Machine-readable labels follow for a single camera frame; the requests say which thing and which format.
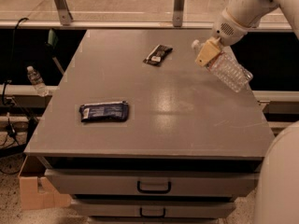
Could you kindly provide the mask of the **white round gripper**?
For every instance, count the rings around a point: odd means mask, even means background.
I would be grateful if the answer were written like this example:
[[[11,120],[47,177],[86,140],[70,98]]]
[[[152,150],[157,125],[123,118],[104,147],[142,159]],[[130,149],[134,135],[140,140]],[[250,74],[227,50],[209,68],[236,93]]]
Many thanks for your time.
[[[225,8],[212,27],[212,36],[205,43],[194,41],[194,49],[197,52],[195,62],[205,66],[221,53],[221,45],[231,46],[240,41],[248,33],[249,27],[238,21]]]

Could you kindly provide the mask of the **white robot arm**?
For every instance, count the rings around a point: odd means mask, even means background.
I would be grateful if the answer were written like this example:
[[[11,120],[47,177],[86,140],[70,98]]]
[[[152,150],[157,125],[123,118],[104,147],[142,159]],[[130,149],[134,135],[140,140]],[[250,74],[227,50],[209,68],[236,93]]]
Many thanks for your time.
[[[299,37],[299,0],[231,0],[213,24],[211,37],[199,46],[195,62],[216,69],[226,60],[223,49],[240,41],[260,19],[280,9]],[[287,91],[298,85],[298,66],[288,55],[270,60],[263,49],[255,58],[267,89]],[[282,130],[263,159],[259,176],[253,224],[299,224],[299,123]]]

